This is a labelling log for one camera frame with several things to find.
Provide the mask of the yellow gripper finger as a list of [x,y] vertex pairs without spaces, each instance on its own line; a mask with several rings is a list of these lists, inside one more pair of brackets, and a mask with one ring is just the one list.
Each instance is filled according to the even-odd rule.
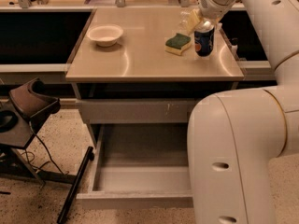
[[201,15],[201,12],[199,9],[193,9],[190,14],[189,17],[187,19],[187,23],[186,23],[186,32],[188,34],[191,34],[196,26],[202,21],[203,17]]

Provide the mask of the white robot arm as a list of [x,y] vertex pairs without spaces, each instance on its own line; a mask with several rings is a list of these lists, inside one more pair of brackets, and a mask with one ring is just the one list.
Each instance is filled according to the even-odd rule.
[[[234,1],[199,0],[200,14],[216,20]],[[196,224],[276,224],[268,162],[298,150],[298,3],[241,1],[277,84],[215,93],[193,109],[187,150]]]

